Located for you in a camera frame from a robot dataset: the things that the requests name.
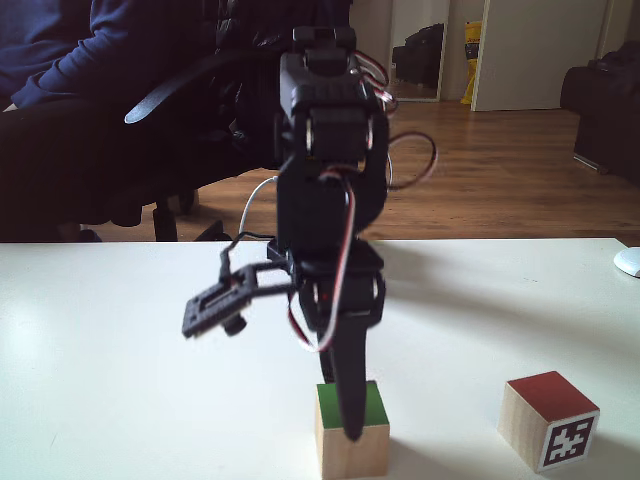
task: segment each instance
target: dark pants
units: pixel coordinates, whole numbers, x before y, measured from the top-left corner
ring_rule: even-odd
[[[125,113],[83,100],[0,113],[0,242],[56,241],[57,225],[103,223],[111,195],[168,161],[160,136],[125,125]]]

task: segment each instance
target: chair armrest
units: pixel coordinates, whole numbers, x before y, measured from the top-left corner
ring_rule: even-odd
[[[127,124],[133,124],[144,120],[165,100],[205,75],[211,75],[223,68],[229,68],[250,60],[269,58],[273,55],[274,52],[264,49],[223,50],[202,58],[154,88],[140,103],[131,109],[125,116],[124,121]]]

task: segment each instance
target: green-topped wooden block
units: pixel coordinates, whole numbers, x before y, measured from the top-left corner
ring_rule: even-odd
[[[386,475],[390,428],[378,384],[367,382],[364,429],[355,443],[342,430],[335,384],[317,385],[316,393],[316,444],[323,480]]]

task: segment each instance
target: robotic arm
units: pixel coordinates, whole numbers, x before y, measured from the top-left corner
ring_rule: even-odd
[[[300,27],[293,51],[280,62],[276,150],[282,158],[277,191],[277,238],[271,262],[231,272],[222,252],[219,283],[191,299],[183,334],[223,325],[229,335],[246,322],[253,298],[294,295],[314,346],[289,319],[305,347],[320,354],[326,382],[335,382],[346,435],[362,434],[366,402],[367,330],[380,322],[385,298],[382,259],[357,235],[381,213],[387,196],[389,124],[375,82],[366,81],[350,28]],[[258,287],[257,272],[283,269],[291,282]]]

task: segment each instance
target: mirror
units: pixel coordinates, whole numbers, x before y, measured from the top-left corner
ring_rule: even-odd
[[[394,0],[389,91],[403,101],[438,101],[449,0]]]

